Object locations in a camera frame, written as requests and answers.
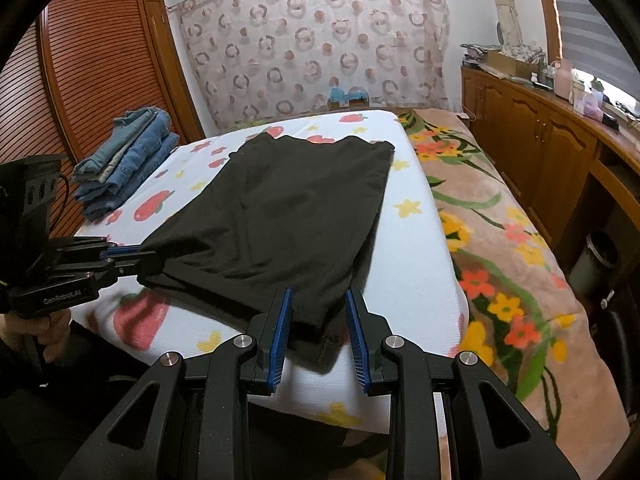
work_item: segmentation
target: silver bolt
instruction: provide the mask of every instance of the silver bolt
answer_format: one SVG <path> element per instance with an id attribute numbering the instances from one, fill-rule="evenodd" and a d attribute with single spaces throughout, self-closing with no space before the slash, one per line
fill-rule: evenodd
<path id="1" fill-rule="evenodd" d="M 462 352 L 460 354 L 460 360 L 462 361 L 462 364 L 471 366 L 478 362 L 478 356 L 473 352 Z"/>
<path id="2" fill-rule="evenodd" d="M 247 334 L 238 335 L 234 339 L 234 345 L 238 348 L 247 348 L 252 342 L 254 342 L 254 340 Z"/>
<path id="3" fill-rule="evenodd" d="M 178 352 L 167 352 L 166 354 L 162 354 L 160 358 L 160 362 L 162 366 L 173 366 L 180 360 L 180 354 Z"/>
<path id="4" fill-rule="evenodd" d="M 400 348 L 401 346 L 404 346 L 404 339 L 399 335 L 390 335 L 385 339 L 385 343 L 391 348 Z"/>

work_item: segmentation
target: wardrobe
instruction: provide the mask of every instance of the wardrobe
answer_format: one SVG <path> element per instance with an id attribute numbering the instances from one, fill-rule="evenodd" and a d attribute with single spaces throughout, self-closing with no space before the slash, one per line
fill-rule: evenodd
<path id="1" fill-rule="evenodd" d="M 68 178 L 113 118 L 150 105 L 171 115 L 182 144 L 204 138 L 164 0 L 53 0 L 0 73 L 0 162 L 61 153 Z M 52 236 L 82 223 L 74 188 Z M 52 218 L 64 194 L 61 182 Z"/>

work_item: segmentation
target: trash can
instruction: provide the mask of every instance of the trash can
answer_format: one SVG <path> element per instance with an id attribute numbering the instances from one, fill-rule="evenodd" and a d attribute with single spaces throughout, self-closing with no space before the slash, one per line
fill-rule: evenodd
<path id="1" fill-rule="evenodd" d="M 618 266 L 618 259 L 618 250 L 609 235 L 601 229 L 591 231 L 586 247 L 569 274 L 571 288 L 578 296 L 592 297 Z"/>

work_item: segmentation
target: window blind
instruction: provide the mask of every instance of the window blind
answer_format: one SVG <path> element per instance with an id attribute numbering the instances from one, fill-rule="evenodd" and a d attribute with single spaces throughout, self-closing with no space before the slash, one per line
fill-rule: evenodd
<path id="1" fill-rule="evenodd" d="M 640 100 L 640 73 L 613 30 L 588 0 L 556 0 L 562 56 Z"/>

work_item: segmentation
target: floral blanket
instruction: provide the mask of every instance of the floral blanket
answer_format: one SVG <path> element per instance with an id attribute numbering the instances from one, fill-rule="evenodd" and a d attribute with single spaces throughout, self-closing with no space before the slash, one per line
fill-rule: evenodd
<path id="1" fill-rule="evenodd" d="M 476 352 L 536 417 L 582 479 L 628 436 L 609 369 L 551 250 L 454 115 L 400 115 L 438 206 Z"/>

